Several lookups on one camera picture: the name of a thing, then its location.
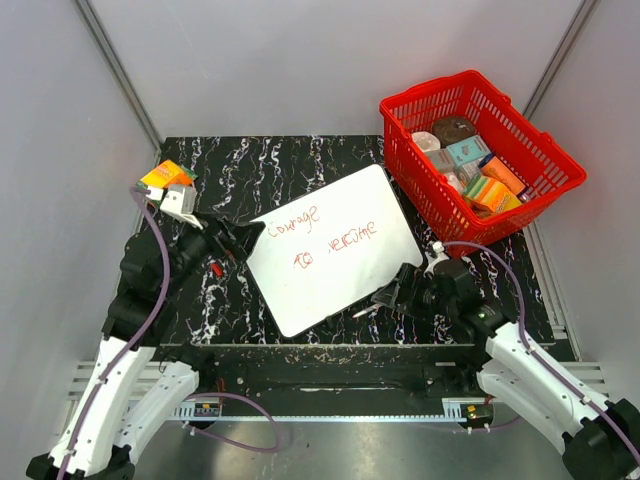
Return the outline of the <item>white whiteboard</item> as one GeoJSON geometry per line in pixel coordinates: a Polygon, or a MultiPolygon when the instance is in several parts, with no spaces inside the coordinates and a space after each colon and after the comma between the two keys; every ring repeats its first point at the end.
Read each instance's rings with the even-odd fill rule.
{"type": "Polygon", "coordinates": [[[370,165],[260,216],[249,271],[293,338],[389,283],[423,254],[385,170],[370,165]]]}

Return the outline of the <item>red whiteboard marker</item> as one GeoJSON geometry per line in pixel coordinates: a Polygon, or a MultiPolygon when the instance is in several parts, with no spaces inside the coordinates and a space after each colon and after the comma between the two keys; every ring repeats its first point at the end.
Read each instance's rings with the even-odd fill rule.
{"type": "Polygon", "coordinates": [[[363,310],[361,310],[361,311],[359,311],[359,312],[355,313],[354,315],[352,315],[352,318],[353,318],[353,319],[357,319],[357,318],[359,318],[359,317],[362,317],[362,316],[368,315],[368,314],[370,314],[370,313],[372,313],[372,312],[377,311],[379,308],[380,308],[380,306],[378,306],[378,305],[370,306],[370,307],[368,307],[368,308],[366,308],[366,309],[363,309],[363,310]]]}

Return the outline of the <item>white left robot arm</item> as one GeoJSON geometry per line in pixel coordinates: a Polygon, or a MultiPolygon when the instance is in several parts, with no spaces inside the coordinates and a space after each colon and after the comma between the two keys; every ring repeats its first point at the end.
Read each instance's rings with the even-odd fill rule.
{"type": "Polygon", "coordinates": [[[130,479],[169,415],[217,381],[214,357],[183,345],[165,356],[165,370],[142,399],[131,394],[176,315],[174,297],[205,260],[249,258],[265,229],[204,214],[168,243],[154,219],[126,243],[121,280],[102,327],[89,382],[59,442],[31,459],[30,479],[130,479]]]}

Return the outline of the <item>red marker cap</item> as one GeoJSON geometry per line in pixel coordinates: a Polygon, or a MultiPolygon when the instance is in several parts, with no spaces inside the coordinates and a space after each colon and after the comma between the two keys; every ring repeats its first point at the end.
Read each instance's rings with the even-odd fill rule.
{"type": "Polygon", "coordinates": [[[223,277],[224,276],[224,270],[222,268],[222,266],[218,263],[218,262],[213,262],[211,264],[211,269],[214,272],[214,274],[217,277],[223,277]]]}

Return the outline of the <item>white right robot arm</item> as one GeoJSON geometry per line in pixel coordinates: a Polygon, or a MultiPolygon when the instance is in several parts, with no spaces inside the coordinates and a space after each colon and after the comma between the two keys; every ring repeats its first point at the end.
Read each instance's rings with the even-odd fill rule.
{"type": "Polygon", "coordinates": [[[474,348],[454,373],[458,390],[507,404],[558,451],[572,478],[638,478],[638,409],[611,401],[555,360],[514,314],[482,297],[463,262],[405,263],[372,300],[414,319],[448,317],[456,342],[474,348]]]}

